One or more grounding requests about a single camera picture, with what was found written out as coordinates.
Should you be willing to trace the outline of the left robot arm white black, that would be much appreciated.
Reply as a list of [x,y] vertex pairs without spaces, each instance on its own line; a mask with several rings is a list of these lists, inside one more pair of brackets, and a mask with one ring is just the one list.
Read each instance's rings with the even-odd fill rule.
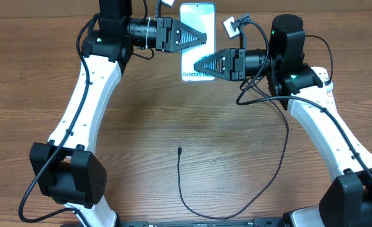
[[81,226],[118,226],[104,196],[107,172],[95,156],[107,103],[134,49],[174,53],[206,43],[207,36],[160,14],[133,18],[130,1],[100,0],[99,9],[76,39],[81,67],[66,111],[47,142],[30,150],[32,187],[62,204]]

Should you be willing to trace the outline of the Galaxy smartphone blue screen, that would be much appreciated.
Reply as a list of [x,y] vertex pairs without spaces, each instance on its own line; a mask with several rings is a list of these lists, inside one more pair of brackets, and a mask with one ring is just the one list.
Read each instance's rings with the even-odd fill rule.
[[194,64],[216,50],[216,6],[214,3],[182,3],[180,21],[193,29],[205,33],[205,44],[181,51],[181,79],[183,81],[210,81],[214,77],[200,73]]

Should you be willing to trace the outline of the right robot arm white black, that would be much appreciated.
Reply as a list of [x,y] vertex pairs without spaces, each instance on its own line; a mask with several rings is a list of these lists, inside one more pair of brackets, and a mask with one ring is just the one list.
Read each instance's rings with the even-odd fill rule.
[[306,33],[296,15],[276,16],[265,49],[247,49],[243,27],[249,15],[224,23],[240,47],[224,49],[196,62],[197,71],[240,81],[242,92],[266,78],[263,101],[278,100],[304,128],[325,162],[331,185],[317,205],[279,218],[255,218],[254,226],[372,226],[372,154],[340,117],[332,93],[332,75],[304,63]]

